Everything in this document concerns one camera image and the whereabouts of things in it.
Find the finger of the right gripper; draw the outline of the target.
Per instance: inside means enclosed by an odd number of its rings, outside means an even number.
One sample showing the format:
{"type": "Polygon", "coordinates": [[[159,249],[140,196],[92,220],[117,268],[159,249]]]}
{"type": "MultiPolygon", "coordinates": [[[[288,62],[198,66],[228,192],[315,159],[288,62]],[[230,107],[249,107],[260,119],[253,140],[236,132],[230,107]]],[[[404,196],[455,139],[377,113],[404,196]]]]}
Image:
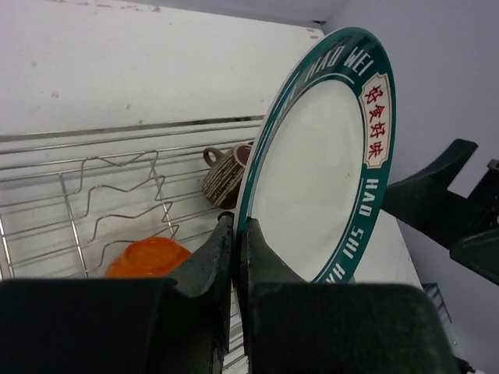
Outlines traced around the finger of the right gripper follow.
{"type": "Polygon", "coordinates": [[[477,148],[454,140],[423,170],[387,187],[384,211],[451,249],[478,222],[478,204],[448,190],[477,148]]]}

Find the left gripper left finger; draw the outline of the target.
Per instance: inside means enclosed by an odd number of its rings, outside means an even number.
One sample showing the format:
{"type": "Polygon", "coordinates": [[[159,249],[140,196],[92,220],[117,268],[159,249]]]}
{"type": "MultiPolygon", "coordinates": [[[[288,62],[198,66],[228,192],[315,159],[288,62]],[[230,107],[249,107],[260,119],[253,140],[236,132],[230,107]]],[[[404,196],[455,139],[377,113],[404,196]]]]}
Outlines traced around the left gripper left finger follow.
{"type": "Polygon", "coordinates": [[[220,373],[228,352],[233,213],[221,213],[209,238],[172,272],[179,303],[168,328],[168,373],[220,373]]]}

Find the green rimmed printed plate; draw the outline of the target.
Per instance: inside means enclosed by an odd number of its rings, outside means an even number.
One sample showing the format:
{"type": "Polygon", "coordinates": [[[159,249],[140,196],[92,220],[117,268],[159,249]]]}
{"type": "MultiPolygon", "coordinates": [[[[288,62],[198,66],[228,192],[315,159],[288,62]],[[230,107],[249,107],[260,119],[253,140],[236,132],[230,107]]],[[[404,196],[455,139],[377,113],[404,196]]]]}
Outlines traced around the green rimmed printed plate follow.
{"type": "Polygon", "coordinates": [[[283,82],[254,140],[237,237],[255,219],[302,279],[348,282],[388,186],[396,117],[391,62],[371,32],[345,27],[315,43],[283,82]]]}

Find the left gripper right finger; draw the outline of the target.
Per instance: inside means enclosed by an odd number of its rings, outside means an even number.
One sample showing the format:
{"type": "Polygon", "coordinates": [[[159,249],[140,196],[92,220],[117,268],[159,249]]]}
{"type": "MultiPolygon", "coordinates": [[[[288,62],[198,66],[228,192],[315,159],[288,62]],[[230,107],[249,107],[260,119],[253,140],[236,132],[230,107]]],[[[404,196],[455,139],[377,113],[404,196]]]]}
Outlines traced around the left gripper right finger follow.
{"type": "Polygon", "coordinates": [[[305,282],[270,248],[258,220],[243,231],[245,344],[251,373],[311,373],[305,282]]]}

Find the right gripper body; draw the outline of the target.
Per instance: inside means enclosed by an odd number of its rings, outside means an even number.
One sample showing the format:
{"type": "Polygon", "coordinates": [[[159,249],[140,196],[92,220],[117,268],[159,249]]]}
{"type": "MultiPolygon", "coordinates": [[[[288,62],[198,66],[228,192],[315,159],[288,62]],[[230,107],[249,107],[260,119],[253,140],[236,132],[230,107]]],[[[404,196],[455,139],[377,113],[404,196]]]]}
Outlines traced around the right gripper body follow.
{"type": "Polygon", "coordinates": [[[498,284],[498,160],[492,159],[486,174],[469,194],[483,212],[450,249],[455,262],[498,284]]]}

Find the orange bowl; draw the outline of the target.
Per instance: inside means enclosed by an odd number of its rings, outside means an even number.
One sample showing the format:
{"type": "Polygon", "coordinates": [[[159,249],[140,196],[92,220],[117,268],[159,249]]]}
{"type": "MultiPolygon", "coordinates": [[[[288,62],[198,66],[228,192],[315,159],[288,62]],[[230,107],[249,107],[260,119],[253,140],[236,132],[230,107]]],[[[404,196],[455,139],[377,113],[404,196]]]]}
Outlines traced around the orange bowl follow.
{"type": "Polygon", "coordinates": [[[191,252],[163,237],[149,237],[128,245],[108,266],[104,276],[160,277],[174,270],[191,252]]]}

